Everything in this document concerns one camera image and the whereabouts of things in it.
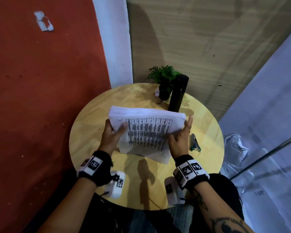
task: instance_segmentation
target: grey wall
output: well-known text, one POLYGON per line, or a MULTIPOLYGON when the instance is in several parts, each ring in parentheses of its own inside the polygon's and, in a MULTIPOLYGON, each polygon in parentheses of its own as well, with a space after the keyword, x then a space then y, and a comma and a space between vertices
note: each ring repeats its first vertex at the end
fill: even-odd
MULTIPOLYGON (((236 99, 219 124, 224 135, 237 133, 242 136, 244 146, 250 149, 250 162, 260 156, 257 151, 262 148, 270 151, 291 137, 291 35, 236 99)), ((250 191, 256 192, 258 187, 266 190, 291 231, 291 145, 251 171, 256 176, 255 188, 247 190, 247 195, 250 191)), ((254 202, 255 198, 257 196, 248 201, 254 202)), ((268 206, 259 205, 251 210, 256 211, 257 216, 261 210, 258 208, 268 206)), ((252 224, 256 231, 263 228, 258 226, 261 222, 256 222, 256 228, 253 219, 252 224)))

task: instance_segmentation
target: round wooden table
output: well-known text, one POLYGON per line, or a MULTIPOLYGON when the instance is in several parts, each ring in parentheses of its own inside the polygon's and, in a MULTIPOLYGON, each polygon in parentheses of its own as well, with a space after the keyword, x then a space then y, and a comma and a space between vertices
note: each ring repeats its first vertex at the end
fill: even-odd
MULTIPOLYGON (((79 113, 70 132, 69 149, 76 170, 97 150, 111 106, 168 109, 169 101, 154 96, 157 84, 135 83, 108 90, 91 100, 79 113)), ((193 115, 194 133, 202 151, 189 152, 208 173, 218 173, 224 156, 224 142, 218 122, 198 100, 185 94, 180 111, 187 118, 193 115)), ((112 170, 125 172, 125 183, 119 199, 106 198, 123 207, 159 210, 171 207, 167 203, 165 178, 172 176, 175 162, 167 165, 138 155, 114 151, 112 170)), ((97 189, 98 194, 104 187, 97 189)))

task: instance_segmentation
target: black cylinder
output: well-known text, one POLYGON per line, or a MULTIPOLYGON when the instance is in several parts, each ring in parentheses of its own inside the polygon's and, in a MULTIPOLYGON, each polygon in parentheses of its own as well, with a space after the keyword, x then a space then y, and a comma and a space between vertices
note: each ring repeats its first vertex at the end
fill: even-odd
POLYGON ((168 107, 169 111, 179 112, 188 81, 189 77, 186 75, 179 74, 176 76, 168 107))

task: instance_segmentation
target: black wrist band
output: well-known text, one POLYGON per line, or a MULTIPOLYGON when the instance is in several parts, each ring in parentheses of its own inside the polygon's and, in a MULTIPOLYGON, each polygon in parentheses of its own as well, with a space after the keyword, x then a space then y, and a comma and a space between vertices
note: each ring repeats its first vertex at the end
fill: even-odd
POLYGON ((176 158, 176 169, 173 172, 180 189, 192 191, 194 186, 203 181, 209 181, 209 174, 190 155, 182 155, 176 158))
POLYGON ((86 165, 82 167, 82 171, 79 172, 78 178, 88 178, 92 180, 96 186, 106 185, 112 180, 110 174, 112 166, 110 155, 104 151, 97 150, 93 153, 93 156, 86 165))

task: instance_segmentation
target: red wall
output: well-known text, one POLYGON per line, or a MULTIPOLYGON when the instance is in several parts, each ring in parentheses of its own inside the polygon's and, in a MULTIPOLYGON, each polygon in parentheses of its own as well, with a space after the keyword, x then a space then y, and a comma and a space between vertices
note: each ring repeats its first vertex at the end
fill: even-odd
POLYGON ((75 117, 108 89, 92 0, 0 0, 0 232, 20 232, 52 195, 73 167, 75 117))

